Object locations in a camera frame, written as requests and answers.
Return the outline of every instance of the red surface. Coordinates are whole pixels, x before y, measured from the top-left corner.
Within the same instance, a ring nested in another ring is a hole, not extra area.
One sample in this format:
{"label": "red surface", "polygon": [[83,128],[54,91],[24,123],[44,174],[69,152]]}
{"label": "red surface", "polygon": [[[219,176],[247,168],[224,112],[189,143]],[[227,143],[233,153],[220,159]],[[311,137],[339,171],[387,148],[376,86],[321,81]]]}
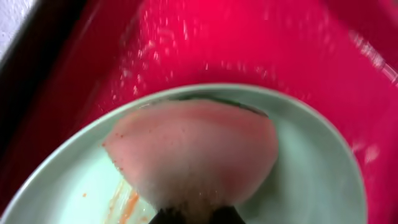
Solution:
{"label": "red surface", "polygon": [[[398,27],[387,1],[93,1],[1,162],[4,208],[74,132],[167,88],[231,82],[324,114],[363,172],[369,223],[398,222]],[[378,49],[350,29],[356,29]]]}

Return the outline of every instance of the round plate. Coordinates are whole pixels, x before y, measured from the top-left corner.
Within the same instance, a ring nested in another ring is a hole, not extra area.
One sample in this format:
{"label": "round plate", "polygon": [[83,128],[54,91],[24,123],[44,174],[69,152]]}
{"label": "round plate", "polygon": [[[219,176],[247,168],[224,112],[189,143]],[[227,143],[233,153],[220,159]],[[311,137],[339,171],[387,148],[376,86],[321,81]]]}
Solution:
{"label": "round plate", "polygon": [[279,158],[269,178],[238,205],[247,223],[366,224],[361,175],[349,147],[322,115],[275,91],[246,85],[196,85],[124,105],[91,123],[53,152],[12,199],[1,223],[148,223],[154,209],[123,180],[101,146],[115,122],[160,100],[226,99],[274,121]]}

